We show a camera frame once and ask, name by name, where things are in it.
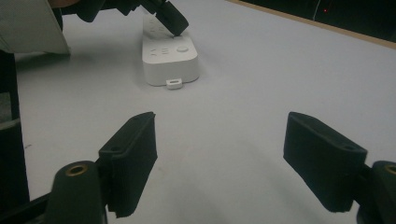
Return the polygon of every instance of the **white power strip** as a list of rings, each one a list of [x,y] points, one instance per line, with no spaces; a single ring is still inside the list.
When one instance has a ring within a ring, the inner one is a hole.
[[[143,19],[143,69],[148,84],[179,89],[199,77],[198,53],[187,31],[173,36],[155,16]]]

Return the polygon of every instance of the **white table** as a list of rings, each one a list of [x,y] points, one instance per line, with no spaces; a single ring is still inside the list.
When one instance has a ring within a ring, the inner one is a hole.
[[[64,17],[70,58],[18,55],[31,198],[153,111],[159,159],[135,213],[110,223],[356,223],[356,204],[328,212],[283,160],[287,116],[321,119],[370,166],[396,161],[396,50],[223,0],[172,2],[199,53],[181,90],[145,83],[140,9]]]

